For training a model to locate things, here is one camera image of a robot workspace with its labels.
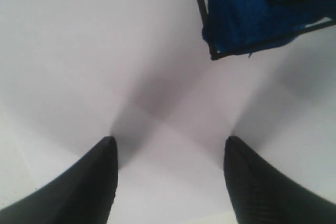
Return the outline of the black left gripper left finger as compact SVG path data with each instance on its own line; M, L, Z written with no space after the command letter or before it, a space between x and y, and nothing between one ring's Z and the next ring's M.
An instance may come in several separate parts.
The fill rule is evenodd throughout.
M104 137L31 195L1 210L1 223L107 223L117 189L117 144Z

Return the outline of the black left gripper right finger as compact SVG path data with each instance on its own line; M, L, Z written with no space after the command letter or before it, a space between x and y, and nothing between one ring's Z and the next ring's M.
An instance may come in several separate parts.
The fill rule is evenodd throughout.
M275 169L243 140L230 136L224 178L238 223L335 223L335 204Z

